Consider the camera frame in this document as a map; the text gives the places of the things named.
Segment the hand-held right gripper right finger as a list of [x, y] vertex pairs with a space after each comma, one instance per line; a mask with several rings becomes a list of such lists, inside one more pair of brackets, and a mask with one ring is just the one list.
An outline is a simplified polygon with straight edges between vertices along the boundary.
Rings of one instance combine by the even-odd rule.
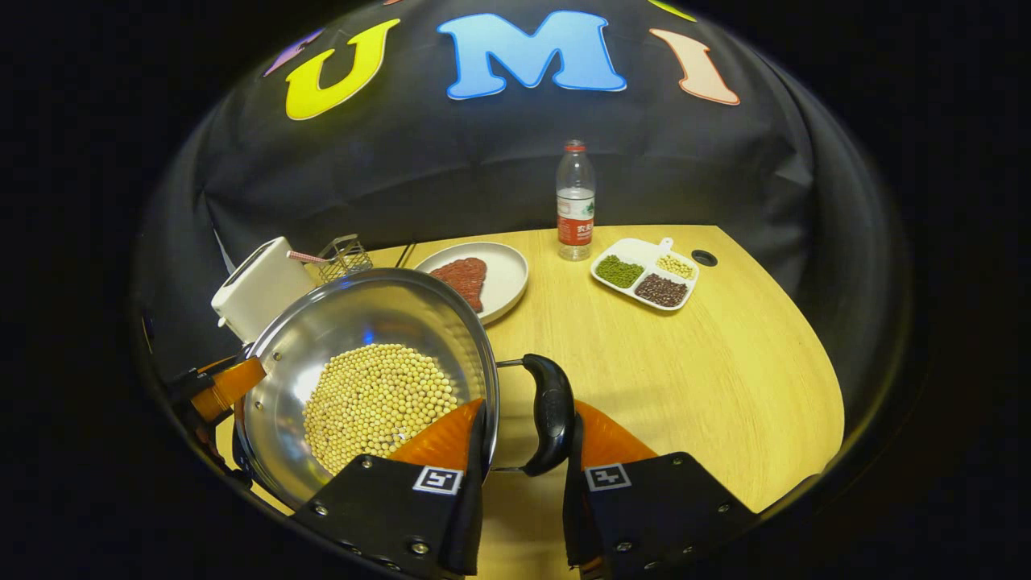
[[660, 454], [593, 405], [574, 405], [563, 528], [583, 579], [685, 579], [757, 524], [689, 453]]

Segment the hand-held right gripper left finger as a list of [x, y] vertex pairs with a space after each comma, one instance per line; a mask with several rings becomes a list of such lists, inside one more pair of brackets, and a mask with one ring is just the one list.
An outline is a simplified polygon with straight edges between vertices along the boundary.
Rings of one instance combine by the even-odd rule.
[[478, 572], [483, 539], [483, 436], [476, 410], [454, 440], [465, 465], [362, 455], [292, 519], [391, 579], [465, 579]]

